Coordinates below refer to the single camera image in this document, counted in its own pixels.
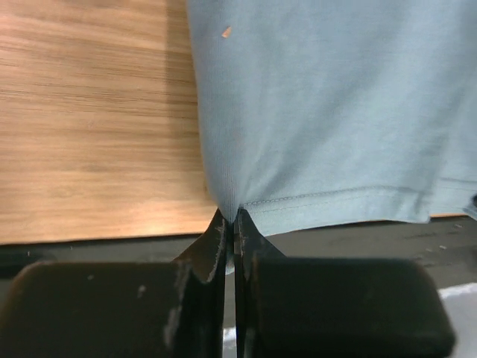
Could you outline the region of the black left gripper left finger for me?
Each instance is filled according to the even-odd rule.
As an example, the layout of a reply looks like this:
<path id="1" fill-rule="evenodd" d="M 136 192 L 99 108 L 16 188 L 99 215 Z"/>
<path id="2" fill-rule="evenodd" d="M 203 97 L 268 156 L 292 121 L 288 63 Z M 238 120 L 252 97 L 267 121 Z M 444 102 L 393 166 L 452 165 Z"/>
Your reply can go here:
<path id="1" fill-rule="evenodd" d="M 37 262 L 1 309 L 3 357 L 220 357 L 227 220 L 169 263 Z"/>

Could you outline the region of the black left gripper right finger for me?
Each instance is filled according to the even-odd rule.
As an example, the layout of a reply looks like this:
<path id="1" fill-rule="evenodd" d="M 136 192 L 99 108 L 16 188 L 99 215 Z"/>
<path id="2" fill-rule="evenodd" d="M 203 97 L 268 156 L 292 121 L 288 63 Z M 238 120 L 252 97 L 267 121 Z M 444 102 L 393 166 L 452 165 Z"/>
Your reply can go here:
<path id="1" fill-rule="evenodd" d="M 455 331 L 412 260 L 287 257 L 239 210 L 239 357 L 448 357 Z"/>

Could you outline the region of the light blue t shirt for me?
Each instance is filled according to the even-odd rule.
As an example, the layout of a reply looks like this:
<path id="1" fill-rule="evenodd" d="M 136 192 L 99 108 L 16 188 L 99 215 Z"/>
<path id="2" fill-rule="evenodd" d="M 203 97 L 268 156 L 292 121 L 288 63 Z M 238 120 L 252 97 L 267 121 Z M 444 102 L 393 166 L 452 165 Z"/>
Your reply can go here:
<path id="1" fill-rule="evenodd" d="M 189 1 L 207 186 L 264 235 L 476 215 L 474 1 Z"/>

